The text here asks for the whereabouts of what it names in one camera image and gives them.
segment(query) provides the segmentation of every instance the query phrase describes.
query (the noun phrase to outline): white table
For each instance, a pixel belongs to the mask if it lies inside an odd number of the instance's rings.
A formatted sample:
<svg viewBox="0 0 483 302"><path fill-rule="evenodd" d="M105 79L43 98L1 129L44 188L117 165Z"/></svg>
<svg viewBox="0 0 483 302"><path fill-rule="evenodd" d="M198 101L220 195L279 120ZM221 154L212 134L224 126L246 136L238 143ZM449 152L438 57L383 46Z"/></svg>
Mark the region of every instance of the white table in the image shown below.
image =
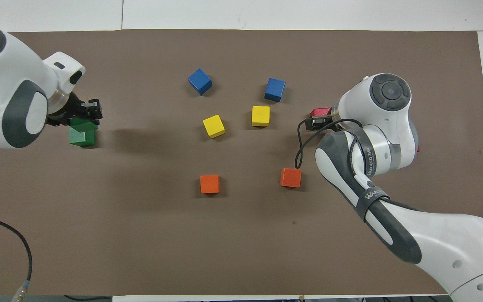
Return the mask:
<svg viewBox="0 0 483 302"><path fill-rule="evenodd" d="M0 0L0 29L8 32L119 29L477 31L483 71L483 0ZM298 297L124 296L115 297L114 301ZM330 296L304 296L305 299L324 297Z"/></svg>

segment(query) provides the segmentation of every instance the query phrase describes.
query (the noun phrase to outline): red cube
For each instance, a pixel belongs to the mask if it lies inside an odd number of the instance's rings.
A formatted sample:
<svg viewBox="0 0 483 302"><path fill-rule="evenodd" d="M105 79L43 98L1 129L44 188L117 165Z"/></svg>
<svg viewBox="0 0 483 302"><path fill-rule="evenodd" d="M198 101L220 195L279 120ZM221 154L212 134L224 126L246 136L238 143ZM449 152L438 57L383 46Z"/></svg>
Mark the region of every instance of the red cube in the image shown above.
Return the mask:
<svg viewBox="0 0 483 302"><path fill-rule="evenodd" d="M280 172L280 185L283 187L301 187L301 170L284 168Z"/></svg>
<svg viewBox="0 0 483 302"><path fill-rule="evenodd" d="M314 108L312 112L310 113L311 117L320 117L322 115L328 115L329 111L331 111L331 108L326 107L326 108Z"/></svg>
<svg viewBox="0 0 483 302"><path fill-rule="evenodd" d="M201 193L219 193L219 176L201 175Z"/></svg>

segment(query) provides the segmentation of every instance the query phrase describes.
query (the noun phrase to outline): wooden block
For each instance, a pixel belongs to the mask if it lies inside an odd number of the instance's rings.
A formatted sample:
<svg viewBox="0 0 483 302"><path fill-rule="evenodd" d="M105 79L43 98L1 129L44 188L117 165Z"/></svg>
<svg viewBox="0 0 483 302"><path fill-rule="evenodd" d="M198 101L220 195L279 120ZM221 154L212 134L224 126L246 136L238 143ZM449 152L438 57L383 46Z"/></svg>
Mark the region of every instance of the wooden block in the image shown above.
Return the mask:
<svg viewBox="0 0 483 302"><path fill-rule="evenodd" d="M98 125L91 122L90 120L81 119L81 118L71 118L70 126L77 132L98 130Z"/></svg>
<svg viewBox="0 0 483 302"><path fill-rule="evenodd" d="M251 125L255 127L267 127L270 125L270 107L253 106Z"/></svg>
<svg viewBox="0 0 483 302"><path fill-rule="evenodd" d="M190 81L191 86L201 95L212 86L210 77L200 68L190 75L187 80Z"/></svg>
<svg viewBox="0 0 483 302"><path fill-rule="evenodd" d="M271 77L268 80L268 86L266 87L264 98L274 102L280 102L285 85L286 82Z"/></svg>
<svg viewBox="0 0 483 302"><path fill-rule="evenodd" d="M223 122L221 122L219 115L214 115L213 117L203 120L203 124L205 124L206 132L211 139L225 134L225 127L223 126Z"/></svg>
<svg viewBox="0 0 483 302"><path fill-rule="evenodd" d="M280 172L280 185L283 187L301 187L301 170L284 168Z"/></svg>
<svg viewBox="0 0 483 302"><path fill-rule="evenodd" d="M323 115L328 115L329 111L331 111L330 107L324 107L324 108L314 108L312 112L310 113L311 117L320 117Z"/></svg>
<svg viewBox="0 0 483 302"><path fill-rule="evenodd" d="M219 176L201 175L201 193L219 193Z"/></svg>
<svg viewBox="0 0 483 302"><path fill-rule="evenodd" d="M78 132L74 128L68 128L68 142L72 145L87 147L92 146L96 143L94 139L94 130L89 130L86 132Z"/></svg>

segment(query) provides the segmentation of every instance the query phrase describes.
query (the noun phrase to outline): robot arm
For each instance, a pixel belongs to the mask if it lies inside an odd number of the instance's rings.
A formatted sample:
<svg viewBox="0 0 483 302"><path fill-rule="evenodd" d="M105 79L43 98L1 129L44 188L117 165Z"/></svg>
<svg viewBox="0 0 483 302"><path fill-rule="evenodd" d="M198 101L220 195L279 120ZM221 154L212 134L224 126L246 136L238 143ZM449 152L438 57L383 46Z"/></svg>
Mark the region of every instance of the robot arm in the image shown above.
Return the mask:
<svg viewBox="0 0 483 302"><path fill-rule="evenodd" d="M102 118L97 99L73 94L85 68L57 52L42 61L28 46L0 31L0 148L31 144L46 123L68 125L72 117L95 124Z"/></svg>
<svg viewBox="0 0 483 302"><path fill-rule="evenodd" d="M386 97L382 102L370 93L384 87L396 89L385 86L393 82L400 88L395 94L381 93ZM400 109L387 110L402 98L406 103L400 102ZM364 127L342 123L339 132L326 134L315 153L318 169L393 254L426 271L454 301L483 301L483 218L411 209L391 201L369 179L412 161L417 143L408 121L409 103L409 87L399 77L380 74L365 78L331 111L335 120L354 118ZM372 114L365 114L370 106Z"/></svg>

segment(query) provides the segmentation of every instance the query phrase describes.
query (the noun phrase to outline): blue cube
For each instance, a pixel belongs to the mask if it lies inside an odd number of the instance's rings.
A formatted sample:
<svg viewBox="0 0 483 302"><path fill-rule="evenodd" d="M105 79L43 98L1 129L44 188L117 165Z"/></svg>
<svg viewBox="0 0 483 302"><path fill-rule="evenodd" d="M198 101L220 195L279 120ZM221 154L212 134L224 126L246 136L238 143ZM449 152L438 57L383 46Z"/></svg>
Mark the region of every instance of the blue cube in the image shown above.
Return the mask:
<svg viewBox="0 0 483 302"><path fill-rule="evenodd" d="M282 92L284 91L285 85L286 82L271 77L268 80L268 86L266 88L266 94L264 94L264 98L270 101L280 102L280 98L282 98Z"/></svg>
<svg viewBox="0 0 483 302"><path fill-rule="evenodd" d="M211 87L211 79L202 69L197 69L190 77L187 78L191 86L195 88L199 94L203 95Z"/></svg>

